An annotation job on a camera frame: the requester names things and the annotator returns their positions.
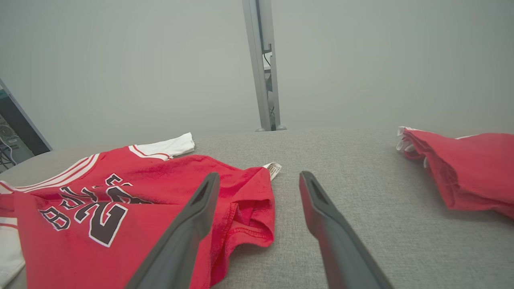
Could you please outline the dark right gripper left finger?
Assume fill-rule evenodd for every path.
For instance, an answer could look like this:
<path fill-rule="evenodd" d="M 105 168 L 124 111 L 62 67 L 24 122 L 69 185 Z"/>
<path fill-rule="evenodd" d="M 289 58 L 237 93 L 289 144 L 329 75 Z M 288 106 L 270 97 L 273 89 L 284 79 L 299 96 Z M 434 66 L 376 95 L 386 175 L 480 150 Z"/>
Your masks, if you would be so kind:
<path fill-rule="evenodd" d="M 127 289 L 188 289 L 200 242 L 211 232 L 220 176 L 209 173 L 134 273 Z"/>

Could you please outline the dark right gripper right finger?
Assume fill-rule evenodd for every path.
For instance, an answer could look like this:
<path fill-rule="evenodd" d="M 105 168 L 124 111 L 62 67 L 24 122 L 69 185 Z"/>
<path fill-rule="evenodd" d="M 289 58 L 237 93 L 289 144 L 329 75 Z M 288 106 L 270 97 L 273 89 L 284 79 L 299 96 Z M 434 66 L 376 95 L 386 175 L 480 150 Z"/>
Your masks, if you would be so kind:
<path fill-rule="evenodd" d="M 318 240 L 330 289 L 392 289 L 354 229 L 330 200 L 314 174 L 299 174 L 305 221 Z"/>

